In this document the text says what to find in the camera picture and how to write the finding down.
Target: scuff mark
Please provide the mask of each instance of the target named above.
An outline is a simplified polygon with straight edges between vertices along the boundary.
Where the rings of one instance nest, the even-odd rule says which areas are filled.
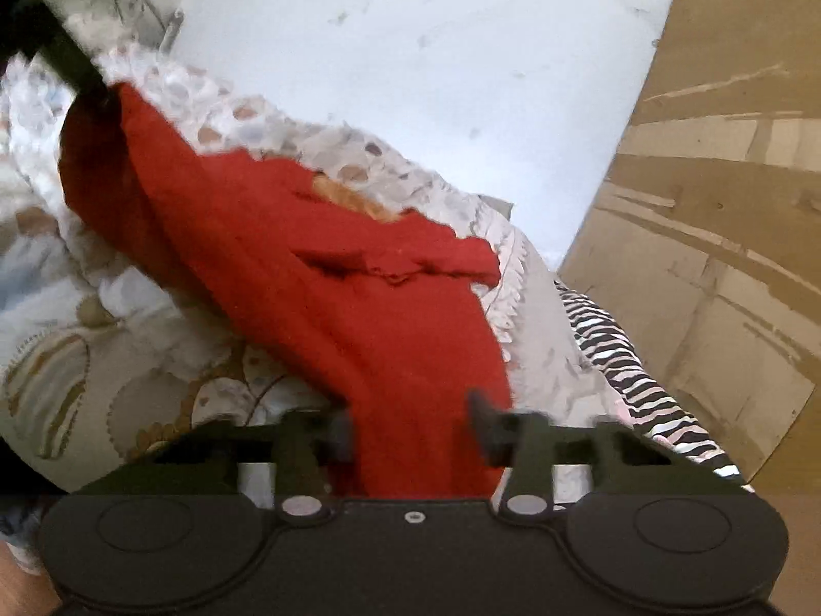
[[[758,71],[754,71],[752,73],[739,73],[738,76],[733,76],[726,81],[716,81],[715,83],[711,84],[701,84],[701,85],[694,85],[691,88],[682,88],[681,90],[672,90],[670,92],[662,92],[658,95],[653,95],[651,97],[643,98],[642,102],[651,102],[654,99],[663,99],[663,98],[676,98],[676,97],[684,97],[686,95],[695,95],[700,92],[710,92],[711,90],[717,90],[720,88],[726,88],[728,85],[737,84],[742,81],[749,81],[752,79],[758,79],[762,76],[781,76],[787,77],[790,75],[786,69],[784,69],[784,63],[779,62],[777,65],[773,65],[771,67],[765,67],[764,69],[759,69]]]

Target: beige fabric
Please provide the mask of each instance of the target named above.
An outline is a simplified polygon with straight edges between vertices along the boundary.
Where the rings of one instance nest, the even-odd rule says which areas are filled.
[[[298,159],[388,209],[414,207],[459,236],[486,238],[502,282],[475,293],[516,406],[576,425],[614,411],[621,399],[576,346],[552,274],[479,197],[375,136],[293,121],[136,45],[100,64],[109,80],[137,85],[198,151],[241,146]],[[72,490],[208,419],[263,424],[290,407],[323,404],[207,308],[155,285],[66,208],[56,151],[71,98],[37,62],[13,61],[0,91],[0,434]]]

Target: red cloth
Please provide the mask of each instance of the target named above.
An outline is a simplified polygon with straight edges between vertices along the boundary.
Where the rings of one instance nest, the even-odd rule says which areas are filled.
[[[474,387],[510,406],[470,288],[498,283],[487,242],[415,211],[382,223],[335,206],[289,160],[200,157],[134,88],[118,92],[120,123],[83,100],[67,115],[68,205],[160,281],[207,289],[250,341],[344,398],[364,494],[491,493],[497,473],[465,412]]]

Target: zebra print fabric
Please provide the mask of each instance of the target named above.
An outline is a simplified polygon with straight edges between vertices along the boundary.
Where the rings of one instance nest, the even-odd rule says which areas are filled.
[[[710,438],[698,419],[679,407],[676,399],[644,371],[635,347],[611,314],[590,297],[556,288],[568,314],[576,342],[590,362],[624,398],[633,428],[677,453],[710,467],[717,475],[743,483],[738,467]]]

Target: orange fabric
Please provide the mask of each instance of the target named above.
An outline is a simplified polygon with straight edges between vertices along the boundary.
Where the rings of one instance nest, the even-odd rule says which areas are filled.
[[[491,493],[497,473],[465,413],[471,388],[510,406],[470,288],[498,284],[487,242],[415,211],[383,223],[335,206],[289,160],[199,157],[134,88],[118,92],[119,122],[82,99],[67,115],[69,206],[159,281],[210,296],[245,337],[344,398],[364,494]]]

